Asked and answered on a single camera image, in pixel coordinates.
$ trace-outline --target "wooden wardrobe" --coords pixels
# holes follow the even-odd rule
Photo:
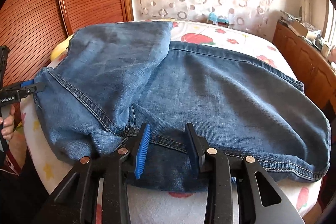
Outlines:
[[[54,47],[79,28],[132,17],[131,0],[6,0],[0,40],[11,52],[4,85],[32,79]]]

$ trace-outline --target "wooden cabinet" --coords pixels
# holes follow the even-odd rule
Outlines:
[[[304,84],[304,92],[319,108],[335,96],[336,75],[329,63],[314,47],[278,23],[273,44]]]
[[[4,85],[32,79],[50,62],[56,45],[77,29],[130,20],[130,0],[6,0],[0,41],[11,52]]]

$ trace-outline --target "red flower print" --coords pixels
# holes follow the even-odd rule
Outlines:
[[[307,201],[309,198],[309,189],[307,187],[302,187],[297,198],[296,209],[299,211],[302,207],[307,206]]]
[[[22,121],[22,125],[24,126],[25,125],[25,117],[26,117],[26,113],[23,113],[21,115],[21,121]]]
[[[231,44],[239,44],[239,42],[235,39],[227,39],[227,42],[230,42]]]
[[[212,38],[197,33],[187,33],[184,36],[182,36],[181,40],[183,42],[195,43],[195,44],[203,44],[203,43],[206,44],[213,42]]]
[[[277,49],[276,48],[273,48],[273,47],[271,47],[271,46],[267,46],[271,51],[277,51]]]
[[[277,68],[277,66],[274,64],[274,61],[272,59],[269,59],[264,55],[257,56],[257,58],[261,61],[264,61],[265,63],[272,66],[273,68]]]
[[[215,32],[226,33],[226,31],[224,31],[224,30],[222,30],[222,29],[216,29]]]
[[[193,193],[183,194],[183,193],[173,193],[173,192],[169,192],[168,194],[172,196],[173,198],[188,198],[193,195]]]
[[[58,58],[58,62],[61,62],[66,56],[67,56],[67,54],[62,54],[62,55]]]

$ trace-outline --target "blue jeans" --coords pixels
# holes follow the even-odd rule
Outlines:
[[[35,95],[43,132],[60,160],[113,152],[150,124],[144,173],[131,183],[177,192],[192,179],[184,126],[235,157],[254,156],[275,180],[319,180],[331,130],[303,84],[251,56],[171,42],[171,22],[101,24],[77,31],[67,57],[43,68]]]

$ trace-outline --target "wooden dresser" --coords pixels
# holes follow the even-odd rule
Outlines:
[[[279,49],[299,81],[304,92],[320,109],[335,101],[336,74],[314,47],[278,22],[273,44]]]

